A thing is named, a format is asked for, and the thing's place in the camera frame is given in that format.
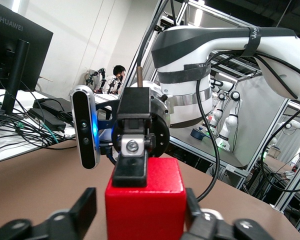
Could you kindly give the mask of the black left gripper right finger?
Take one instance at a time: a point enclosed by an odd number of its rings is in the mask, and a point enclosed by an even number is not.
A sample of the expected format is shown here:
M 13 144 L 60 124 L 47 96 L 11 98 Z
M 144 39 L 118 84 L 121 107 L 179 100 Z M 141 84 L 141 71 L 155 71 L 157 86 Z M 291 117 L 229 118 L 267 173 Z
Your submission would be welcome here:
M 288 219 L 232 187 L 213 189 L 198 203 L 188 188 L 183 240 L 300 240 Z

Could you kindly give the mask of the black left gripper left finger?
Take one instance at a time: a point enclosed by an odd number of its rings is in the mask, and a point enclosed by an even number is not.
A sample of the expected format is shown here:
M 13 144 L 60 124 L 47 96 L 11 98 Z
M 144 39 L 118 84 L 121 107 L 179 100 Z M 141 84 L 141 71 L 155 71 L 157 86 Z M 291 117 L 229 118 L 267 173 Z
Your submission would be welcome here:
M 82 240 L 97 213 L 97 190 L 88 187 L 68 210 L 59 210 L 33 226 L 14 219 L 0 227 L 0 240 Z

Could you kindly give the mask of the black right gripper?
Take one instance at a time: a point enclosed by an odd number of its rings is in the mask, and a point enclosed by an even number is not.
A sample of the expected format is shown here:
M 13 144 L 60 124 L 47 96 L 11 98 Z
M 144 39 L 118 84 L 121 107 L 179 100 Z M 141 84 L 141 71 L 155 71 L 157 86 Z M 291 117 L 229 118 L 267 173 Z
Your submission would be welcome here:
M 160 157 L 170 139 L 168 97 L 149 87 L 128 87 L 123 91 L 111 138 L 117 163 L 113 187 L 146 187 L 148 158 Z

